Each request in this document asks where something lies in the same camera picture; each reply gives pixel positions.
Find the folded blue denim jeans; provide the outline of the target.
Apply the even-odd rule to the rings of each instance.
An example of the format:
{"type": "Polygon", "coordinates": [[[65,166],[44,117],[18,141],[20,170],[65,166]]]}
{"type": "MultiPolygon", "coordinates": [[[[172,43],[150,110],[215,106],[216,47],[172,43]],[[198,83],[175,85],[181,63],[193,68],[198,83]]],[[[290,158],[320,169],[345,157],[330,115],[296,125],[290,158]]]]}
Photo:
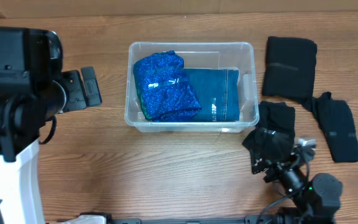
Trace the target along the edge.
{"type": "Polygon", "coordinates": [[[193,121],[239,120],[237,70],[186,68],[185,72],[202,106],[200,112],[192,118],[193,121]]]}

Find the black cloth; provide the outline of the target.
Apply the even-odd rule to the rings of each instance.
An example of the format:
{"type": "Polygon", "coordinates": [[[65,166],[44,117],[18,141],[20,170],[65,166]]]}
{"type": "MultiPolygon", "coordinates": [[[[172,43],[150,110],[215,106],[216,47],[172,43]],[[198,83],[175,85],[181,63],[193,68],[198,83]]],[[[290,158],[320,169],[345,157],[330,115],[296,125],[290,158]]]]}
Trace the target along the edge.
{"type": "Polygon", "coordinates": [[[332,99],[330,92],[311,99],[310,111],[316,118],[334,162],[358,162],[356,126],[349,105],[332,99]]]}
{"type": "Polygon", "coordinates": [[[312,99],[318,46],[309,39],[270,36],[262,94],[301,105],[312,99]]]}
{"type": "Polygon", "coordinates": [[[284,102],[261,101],[259,122],[243,140],[250,152],[251,172],[258,174],[290,157],[295,140],[295,109],[284,102]]]}

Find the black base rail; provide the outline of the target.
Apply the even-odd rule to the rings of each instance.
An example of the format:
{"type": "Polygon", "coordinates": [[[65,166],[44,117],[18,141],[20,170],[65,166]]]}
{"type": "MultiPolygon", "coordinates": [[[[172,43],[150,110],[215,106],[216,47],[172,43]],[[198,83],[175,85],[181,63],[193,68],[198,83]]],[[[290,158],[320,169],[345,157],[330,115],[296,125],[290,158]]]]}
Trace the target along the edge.
{"type": "Polygon", "coordinates": [[[107,218],[107,224],[256,224],[257,215],[244,218],[202,218],[202,219],[163,219],[141,220],[139,218],[114,219],[110,213],[85,212],[80,215],[96,215],[107,218]]]}

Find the blue glitter cloth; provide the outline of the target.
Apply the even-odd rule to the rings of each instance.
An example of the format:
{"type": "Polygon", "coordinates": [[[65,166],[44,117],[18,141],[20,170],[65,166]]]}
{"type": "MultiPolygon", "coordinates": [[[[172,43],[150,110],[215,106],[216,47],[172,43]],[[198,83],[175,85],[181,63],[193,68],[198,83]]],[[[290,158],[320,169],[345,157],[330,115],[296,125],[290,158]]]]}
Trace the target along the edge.
{"type": "Polygon", "coordinates": [[[146,120],[188,121],[201,111],[184,64],[173,50],[154,53],[134,64],[136,92],[146,120]]]}

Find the clear plastic storage bin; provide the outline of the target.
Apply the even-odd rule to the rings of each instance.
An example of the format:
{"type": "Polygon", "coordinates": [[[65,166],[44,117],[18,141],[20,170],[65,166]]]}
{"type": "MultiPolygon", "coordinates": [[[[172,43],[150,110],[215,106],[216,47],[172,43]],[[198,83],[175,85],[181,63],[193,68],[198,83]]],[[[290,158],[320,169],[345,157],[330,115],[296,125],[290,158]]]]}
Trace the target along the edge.
{"type": "Polygon", "coordinates": [[[129,47],[124,119],[142,133],[218,132],[240,133],[259,122],[259,100],[254,48],[248,42],[134,42],[129,47]],[[239,72],[237,92],[240,116],[233,122],[151,122],[144,118],[137,97],[134,64],[149,55],[175,51],[185,68],[231,69],[239,72]]]}

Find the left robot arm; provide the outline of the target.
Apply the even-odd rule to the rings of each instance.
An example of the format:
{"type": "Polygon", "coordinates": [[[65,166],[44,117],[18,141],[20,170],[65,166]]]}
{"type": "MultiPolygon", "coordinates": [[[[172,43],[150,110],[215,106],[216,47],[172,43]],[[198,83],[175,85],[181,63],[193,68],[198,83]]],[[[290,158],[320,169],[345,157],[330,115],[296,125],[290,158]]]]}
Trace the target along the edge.
{"type": "Polygon", "coordinates": [[[0,26],[0,223],[44,223],[40,129],[102,102],[93,67],[63,71],[52,31],[0,26]]]}

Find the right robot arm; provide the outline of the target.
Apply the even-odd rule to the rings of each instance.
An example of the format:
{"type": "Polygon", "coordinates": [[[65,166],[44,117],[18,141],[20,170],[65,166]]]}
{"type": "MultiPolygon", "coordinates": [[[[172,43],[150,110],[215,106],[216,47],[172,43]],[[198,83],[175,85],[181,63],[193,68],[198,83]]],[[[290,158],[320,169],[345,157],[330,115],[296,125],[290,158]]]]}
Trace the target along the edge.
{"type": "Polygon", "coordinates": [[[284,194],[265,207],[253,223],[334,223],[343,184],[328,173],[310,178],[316,141],[301,138],[289,151],[257,150],[254,174],[265,172],[266,183],[278,183],[284,194]]]}

